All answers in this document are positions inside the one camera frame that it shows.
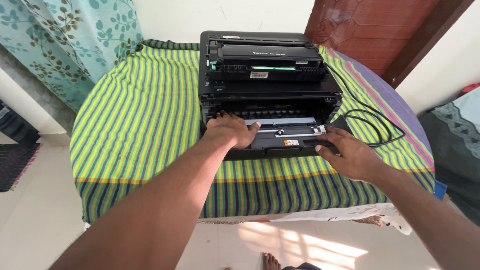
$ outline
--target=table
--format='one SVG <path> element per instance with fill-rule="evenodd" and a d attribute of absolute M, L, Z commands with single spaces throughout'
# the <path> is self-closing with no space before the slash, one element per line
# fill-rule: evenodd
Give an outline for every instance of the table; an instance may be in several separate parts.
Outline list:
<path fill-rule="evenodd" d="M 432 192 L 431 151 L 408 105 L 358 62 L 322 46 L 319 52 L 361 101 L 406 131 L 404 138 L 376 152 Z M 197 76 L 198 44 L 147 40 L 95 86 L 78 113 L 71 143 L 85 222 L 95 222 L 195 143 L 200 119 Z M 345 89 L 343 102 L 339 113 L 362 107 Z M 363 123 L 349 124 L 361 140 L 375 140 Z M 371 215 L 383 215 L 386 223 L 409 231 L 378 189 L 342 177 L 320 157 L 306 157 L 223 162 L 200 219 L 340 220 Z"/>

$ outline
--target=tiled floor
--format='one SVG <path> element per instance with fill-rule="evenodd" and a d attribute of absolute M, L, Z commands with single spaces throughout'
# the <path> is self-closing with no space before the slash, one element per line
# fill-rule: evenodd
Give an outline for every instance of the tiled floor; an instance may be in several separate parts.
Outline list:
<path fill-rule="evenodd" d="M 69 160 L 68 147 L 43 146 L 15 191 L 0 194 L 2 270 L 46 269 L 83 231 Z M 438 269 L 417 236 L 352 221 L 198 224 L 177 269 L 259 270 L 263 251 L 282 266 Z"/>

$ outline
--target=printer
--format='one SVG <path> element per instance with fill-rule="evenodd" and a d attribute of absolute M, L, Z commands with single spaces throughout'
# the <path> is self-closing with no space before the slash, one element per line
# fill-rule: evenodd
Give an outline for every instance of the printer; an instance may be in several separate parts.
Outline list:
<path fill-rule="evenodd" d="M 351 133 L 343 116 L 342 90 L 318 49 L 300 33 L 204 31 L 200 35 L 199 136 L 222 110 L 262 123 L 245 149 L 224 160 L 317 155 L 316 145 L 338 149 L 317 135 L 329 125 Z"/>

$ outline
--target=white wall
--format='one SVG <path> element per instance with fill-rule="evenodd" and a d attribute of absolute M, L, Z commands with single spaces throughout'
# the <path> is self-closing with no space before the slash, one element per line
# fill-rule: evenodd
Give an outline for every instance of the white wall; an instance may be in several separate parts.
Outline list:
<path fill-rule="evenodd" d="M 133 0 L 144 39 L 199 42 L 206 30 L 305 32 L 314 0 Z"/>
<path fill-rule="evenodd" d="M 67 132 L 3 69 L 0 69 L 0 99 L 27 120 L 40 134 Z"/>
<path fill-rule="evenodd" d="M 480 82 L 480 0 L 476 0 L 396 88 L 414 113 L 455 99 Z"/>

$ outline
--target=floor mat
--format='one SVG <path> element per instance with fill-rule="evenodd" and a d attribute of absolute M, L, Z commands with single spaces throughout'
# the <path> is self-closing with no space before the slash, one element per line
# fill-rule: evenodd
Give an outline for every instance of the floor mat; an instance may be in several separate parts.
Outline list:
<path fill-rule="evenodd" d="M 19 144 L 0 145 L 0 192 L 9 191 L 30 164 L 40 144 L 24 148 Z"/>

